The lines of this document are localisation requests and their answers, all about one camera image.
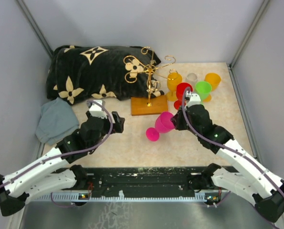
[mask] gray wall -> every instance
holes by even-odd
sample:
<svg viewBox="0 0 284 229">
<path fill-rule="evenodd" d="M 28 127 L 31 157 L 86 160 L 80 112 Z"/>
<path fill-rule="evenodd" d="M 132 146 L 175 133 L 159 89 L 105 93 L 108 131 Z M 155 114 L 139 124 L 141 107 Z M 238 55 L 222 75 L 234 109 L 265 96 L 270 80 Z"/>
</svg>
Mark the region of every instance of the gray wall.
<svg viewBox="0 0 284 229">
<path fill-rule="evenodd" d="M 27 165 L 39 146 L 34 131 L 46 101 L 49 57 L 13 0 L 0 0 L 0 173 Z M 0 229 L 8 218 L 0 214 Z"/>
<path fill-rule="evenodd" d="M 284 0 L 271 1 L 235 74 L 263 162 L 284 177 Z"/>
<path fill-rule="evenodd" d="M 262 0 L 25 0 L 52 49 L 151 46 L 178 62 L 231 62 Z"/>
</svg>

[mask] marble table surface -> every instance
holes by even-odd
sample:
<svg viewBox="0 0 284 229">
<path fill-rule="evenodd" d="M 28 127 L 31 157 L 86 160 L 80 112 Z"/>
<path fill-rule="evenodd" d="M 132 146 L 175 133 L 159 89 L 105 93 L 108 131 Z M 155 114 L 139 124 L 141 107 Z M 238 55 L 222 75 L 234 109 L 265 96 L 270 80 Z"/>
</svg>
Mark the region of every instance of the marble table surface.
<svg viewBox="0 0 284 229">
<path fill-rule="evenodd" d="M 195 73 L 199 81 L 204 80 L 207 73 L 217 73 L 221 76 L 220 85 L 211 93 L 212 100 L 204 103 L 204 106 L 213 123 L 226 128 L 241 146 L 252 154 L 226 63 L 176 63 L 158 70 L 158 73 L 168 76 L 171 68 L 176 69 L 183 78 L 188 73 Z M 166 79 L 156 78 L 162 84 L 161 89 L 167 93 Z M 154 126 L 158 115 L 131 116 L 130 100 L 106 98 L 105 102 L 108 111 L 117 111 L 126 119 L 124 132 L 111 135 L 92 155 L 85 156 L 74 164 L 84 167 L 185 167 L 207 166 L 210 163 L 229 165 L 227 161 L 202 147 L 189 131 L 173 130 L 161 134 L 158 141 L 150 142 L 145 131 Z M 168 106 L 170 112 L 177 112 L 173 102 L 169 102 Z M 72 108 L 80 124 L 87 120 L 86 103 L 76 104 Z M 52 147 L 54 146 L 46 145 L 43 153 L 47 153 Z"/>
</svg>

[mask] black pillow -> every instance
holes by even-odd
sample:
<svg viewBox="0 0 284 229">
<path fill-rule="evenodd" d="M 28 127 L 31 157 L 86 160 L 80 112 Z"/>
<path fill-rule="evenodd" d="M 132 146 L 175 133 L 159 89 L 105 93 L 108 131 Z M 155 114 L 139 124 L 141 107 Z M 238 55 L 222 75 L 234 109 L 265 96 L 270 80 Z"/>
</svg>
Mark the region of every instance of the black pillow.
<svg viewBox="0 0 284 229">
<path fill-rule="evenodd" d="M 125 56 L 133 55 L 144 65 L 150 64 L 152 51 L 141 53 L 142 47 L 124 46 L 61 46 L 53 53 L 46 81 L 48 99 L 60 97 L 70 105 L 84 101 L 90 97 L 96 99 L 116 97 L 119 100 L 131 97 L 148 97 L 146 73 L 139 73 L 143 67 L 133 58 L 132 64 L 125 64 Z M 154 53 L 154 63 L 161 60 Z M 137 75 L 135 83 L 125 81 L 128 72 L 130 77 Z M 163 91 L 155 91 L 151 97 L 163 95 Z"/>
</svg>

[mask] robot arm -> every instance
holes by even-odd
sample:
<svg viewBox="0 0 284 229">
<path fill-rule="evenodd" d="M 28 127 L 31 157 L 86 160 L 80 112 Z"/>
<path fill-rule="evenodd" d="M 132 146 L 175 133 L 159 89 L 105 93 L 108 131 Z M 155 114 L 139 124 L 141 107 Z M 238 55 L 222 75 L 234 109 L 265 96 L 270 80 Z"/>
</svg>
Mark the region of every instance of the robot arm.
<svg viewBox="0 0 284 229">
<path fill-rule="evenodd" d="M 61 173 L 52 172 L 92 154 L 96 148 L 79 154 L 69 155 L 68 153 L 96 146 L 108 134 L 111 123 L 102 109 L 105 106 L 104 101 L 95 100 L 95 103 L 89 103 L 88 106 L 87 121 L 81 125 L 80 129 L 59 142 L 56 148 L 12 174 L 0 175 L 0 186 L 7 183 L 0 189 L 0 209 L 3 216 L 18 212 L 31 200 L 44 194 L 85 186 L 87 175 L 81 166 L 74 165 Z M 122 133 L 125 119 L 119 117 L 117 112 L 112 112 L 112 116 L 115 123 L 111 133 Z"/>
<path fill-rule="evenodd" d="M 201 105 L 200 97 L 194 93 L 187 93 L 188 100 L 185 106 L 185 114 L 192 127 L 203 137 L 222 145 L 214 145 L 204 138 L 197 136 L 198 141 L 216 155 L 227 160 L 241 176 L 229 173 L 219 165 L 209 165 L 201 176 L 191 183 L 199 189 L 200 183 L 208 187 L 223 187 L 241 196 L 255 206 L 256 210 L 270 222 L 276 222 L 284 213 L 284 198 L 266 178 L 268 176 L 283 192 L 284 180 L 273 174 L 251 155 L 249 155 L 225 128 L 215 125 L 210 119 L 209 112 Z M 189 130 L 184 118 L 182 108 L 172 118 L 177 130 Z"/>
</svg>

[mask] wooden board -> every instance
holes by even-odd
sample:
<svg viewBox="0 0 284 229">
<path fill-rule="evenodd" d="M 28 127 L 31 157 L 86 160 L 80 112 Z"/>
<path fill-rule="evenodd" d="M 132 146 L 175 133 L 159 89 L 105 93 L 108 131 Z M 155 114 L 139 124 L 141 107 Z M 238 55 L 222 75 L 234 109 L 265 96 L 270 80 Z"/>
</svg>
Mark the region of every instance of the wooden board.
<svg viewBox="0 0 284 229">
<path fill-rule="evenodd" d="M 131 98 L 131 115 L 157 115 L 164 111 L 168 111 L 168 103 L 166 95 L 161 95 L 150 100 L 151 106 L 147 106 L 146 98 Z"/>
</svg>

